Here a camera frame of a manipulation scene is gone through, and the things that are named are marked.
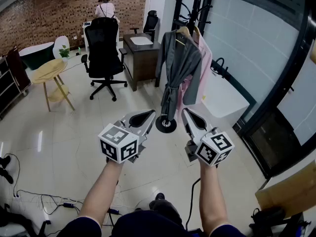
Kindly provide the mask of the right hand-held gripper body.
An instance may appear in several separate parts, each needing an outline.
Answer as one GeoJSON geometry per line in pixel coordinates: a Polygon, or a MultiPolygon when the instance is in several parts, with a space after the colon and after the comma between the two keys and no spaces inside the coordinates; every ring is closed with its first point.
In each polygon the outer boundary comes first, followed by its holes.
{"type": "Polygon", "coordinates": [[[226,160],[235,145],[226,132],[211,130],[200,138],[191,139],[185,146],[190,161],[199,159],[208,166],[215,166],[226,160]]]}

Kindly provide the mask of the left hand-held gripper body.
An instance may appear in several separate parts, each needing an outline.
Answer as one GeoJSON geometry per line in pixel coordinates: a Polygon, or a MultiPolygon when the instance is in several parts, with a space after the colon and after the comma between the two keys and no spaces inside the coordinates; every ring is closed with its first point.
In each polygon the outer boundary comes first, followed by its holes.
{"type": "Polygon", "coordinates": [[[121,120],[109,123],[98,135],[101,153],[117,163],[135,162],[145,149],[143,142],[146,135],[136,135],[130,130],[130,125],[124,125],[121,120]]]}

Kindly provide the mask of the pink robe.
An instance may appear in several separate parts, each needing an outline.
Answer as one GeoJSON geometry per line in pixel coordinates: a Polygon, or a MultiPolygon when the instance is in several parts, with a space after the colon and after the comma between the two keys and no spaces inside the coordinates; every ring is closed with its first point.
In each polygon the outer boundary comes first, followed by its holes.
{"type": "MultiPolygon", "coordinates": [[[[202,97],[203,97],[203,93],[204,93],[208,76],[211,72],[210,66],[212,62],[212,52],[209,49],[203,37],[200,37],[199,39],[196,39],[193,37],[193,41],[198,45],[198,48],[202,56],[201,74],[200,74],[199,86],[198,86],[198,91],[197,91],[197,99],[196,99],[196,103],[200,103],[202,101],[202,97]]],[[[183,104],[183,96],[191,82],[191,79],[192,79],[191,75],[187,76],[179,86],[178,103],[177,103],[177,110],[179,112],[185,107],[185,105],[183,104]]]]}

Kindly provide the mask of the grey robe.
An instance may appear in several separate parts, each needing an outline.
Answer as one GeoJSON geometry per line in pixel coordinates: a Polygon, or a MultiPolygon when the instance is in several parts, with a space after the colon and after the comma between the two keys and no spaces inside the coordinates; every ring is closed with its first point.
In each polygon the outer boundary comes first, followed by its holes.
{"type": "Polygon", "coordinates": [[[167,82],[161,101],[161,113],[168,120],[172,120],[177,109],[179,87],[189,75],[192,79],[182,102],[184,105],[196,103],[202,67],[201,52],[195,43],[182,33],[176,30],[166,32],[158,52],[156,79],[161,77],[163,65],[166,69],[167,82]]]}

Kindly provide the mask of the person's left forearm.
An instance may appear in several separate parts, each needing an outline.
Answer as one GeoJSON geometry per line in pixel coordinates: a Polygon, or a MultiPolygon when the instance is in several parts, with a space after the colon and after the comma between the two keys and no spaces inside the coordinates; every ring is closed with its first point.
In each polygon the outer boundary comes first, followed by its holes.
{"type": "Polygon", "coordinates": [[[87,216],[102,225],[114,198],[123,163],[108,161],[98,179],[88,192],[80,216],[87,216]]]}

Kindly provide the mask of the white bathtub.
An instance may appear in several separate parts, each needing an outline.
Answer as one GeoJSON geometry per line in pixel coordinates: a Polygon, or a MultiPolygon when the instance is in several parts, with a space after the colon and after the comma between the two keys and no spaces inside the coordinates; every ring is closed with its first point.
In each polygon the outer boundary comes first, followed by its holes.
{"type": "Polygon", "coordinates": [[[226,79],[213,71],[208,75],[202,102],[214,117],[229,119],[231,123],[236,123],[249,107],[249,102],[226,79]]]}

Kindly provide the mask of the black office chair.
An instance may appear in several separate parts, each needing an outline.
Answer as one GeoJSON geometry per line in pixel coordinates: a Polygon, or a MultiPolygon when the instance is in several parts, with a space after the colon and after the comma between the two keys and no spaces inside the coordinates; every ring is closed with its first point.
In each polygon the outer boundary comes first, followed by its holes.
{"type": "Polygon", "coordinates": [[[156,25],[158,23],[158,15],[156,10],[150,10],[147,15],[146,23],[143,28],[143,33],[148,34],[151,37],[151,41],[155,40],[156,25]]]}
{"type": "Polygon", "coordinates": [[[99,83],[100,86],[90,95],[90,99],[104,87],[112,94],[112,101],[117,97],[112,89],[113,84],[128,83],[123,80],[114,80],[114,76],[124,71],[124,48],[117,49],[116,36],[119,24],[114,18],[100,17],[92,20],[90,26],[85,28],[89,43],[89,54],[81,57],[88,76],[92,79],[91,85],[99,83]]]}

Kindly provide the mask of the person's dark trouser leg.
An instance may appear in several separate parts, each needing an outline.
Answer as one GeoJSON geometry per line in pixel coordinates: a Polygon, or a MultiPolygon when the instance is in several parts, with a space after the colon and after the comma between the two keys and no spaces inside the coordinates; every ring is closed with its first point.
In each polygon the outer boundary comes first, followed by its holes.
{"type": "Polygon", "coordinates": [[[165,199],[155,199],[150,202],[149,208],[183,228],[180,214],[169,201],[165,199]]]}

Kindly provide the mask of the cardboard box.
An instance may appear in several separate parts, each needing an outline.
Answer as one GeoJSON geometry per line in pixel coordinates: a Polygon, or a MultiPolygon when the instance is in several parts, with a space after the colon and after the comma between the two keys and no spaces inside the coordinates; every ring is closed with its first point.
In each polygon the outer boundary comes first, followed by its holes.
{"type": "Polygon", "coordinates": [[[316,206],[316,160],[255,196],[261,210],[281,208],[286,218],[316,206]]]}

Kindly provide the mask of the person's navy shirt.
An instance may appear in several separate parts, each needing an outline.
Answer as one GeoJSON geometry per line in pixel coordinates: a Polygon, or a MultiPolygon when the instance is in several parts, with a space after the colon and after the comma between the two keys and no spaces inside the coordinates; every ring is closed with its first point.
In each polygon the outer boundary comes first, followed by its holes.
{"type": "MultiPolygon", "coordinates": [[[[101,226],[87,216],[69,222],[57,237],[102,237],[101,226]]],[[[185,230],[164,215],[152,210],[138,210],[121,216],[111,237],[206,237],[185,230]]]]}

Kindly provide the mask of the potted green plant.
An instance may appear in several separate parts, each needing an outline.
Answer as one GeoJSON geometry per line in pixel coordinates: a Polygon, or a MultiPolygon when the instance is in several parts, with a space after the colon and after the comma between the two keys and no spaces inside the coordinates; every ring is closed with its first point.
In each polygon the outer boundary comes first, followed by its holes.
{"type": "Polygon", "coordinates": [[[64,62],[67,62],[69,59],[70,48],[66,45],[62,45],[62,48],[59,49],[59,54],[64,62]]]}

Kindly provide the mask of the yellow round side table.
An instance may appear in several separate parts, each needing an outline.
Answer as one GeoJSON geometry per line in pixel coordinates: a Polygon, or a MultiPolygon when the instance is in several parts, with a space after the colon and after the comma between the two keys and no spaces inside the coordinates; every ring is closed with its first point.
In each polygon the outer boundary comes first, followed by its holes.
{"type": "Polygon", "coordinates": [[[64,71],[67,64],[68,62],[64,61],[63,59],[50,60],[36,69],[32,75],[31,82],[33,84],[43,85],[45,100],[49,111],[51,111],[49,104],[50,102],[60,102],[62,100],[66,100],[71,109],[73,111],[75,110],[68,98],[68,95],[70,94],[69,88],[65,85],[60,77],[60,74],[64,71]],[[48,94],[46,83],[50,80],[53,80],[56,83],[57,88],[48,94]]]}

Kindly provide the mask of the green bathtub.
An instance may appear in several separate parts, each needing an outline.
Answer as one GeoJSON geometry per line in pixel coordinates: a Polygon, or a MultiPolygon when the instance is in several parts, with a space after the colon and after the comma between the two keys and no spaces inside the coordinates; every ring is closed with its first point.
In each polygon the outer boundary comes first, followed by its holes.
{"type": "Polygon", "coordinates": [[[19,55],[27,68],[36,70],[50,60],[54,60],[54,42],[47,42],[35,46],[26,47],[19,51],[19,55]]]}

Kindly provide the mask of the dark shelf cart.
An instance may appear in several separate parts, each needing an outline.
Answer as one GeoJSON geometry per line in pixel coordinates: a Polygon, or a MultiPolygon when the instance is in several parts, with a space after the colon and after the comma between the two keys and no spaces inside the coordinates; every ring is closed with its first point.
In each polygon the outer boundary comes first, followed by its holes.
{"type": "Polygon", "coordinates": [[[25,68],[16,46],[0,57],[0,120],[6,109],[21,94],[28,94],[31,81],[25,68]]]}

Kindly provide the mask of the black glass door frame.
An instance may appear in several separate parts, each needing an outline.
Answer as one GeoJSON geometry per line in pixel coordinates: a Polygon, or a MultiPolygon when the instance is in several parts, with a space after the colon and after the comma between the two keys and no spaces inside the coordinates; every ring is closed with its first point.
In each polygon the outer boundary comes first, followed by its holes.
{"type": "Polygon", "coordinates": [[[313,8],[315,8],[315,6],[316,2],[313,0],[305,0],[304,14],[300,31],[285,68],[255,114],[237,132],[240,139],[254,157],[266,179],[270,179],[284,172],[299,161],[298,158],[286,160],[277,164],[275,167],[269,167],[267,161],[262,155],[260,155],[259,149],[255,146],[254,141],[251,139],[251,135],[253,135],[259,127],[261,127],[266,119],[277,108],[277,105],[281,102],[286,93],[290,90],[308,56],[312,41],[316,35],[316,26],[313,25],[313,23],[316,22],[316,19],[313,19],[313,8]]]}

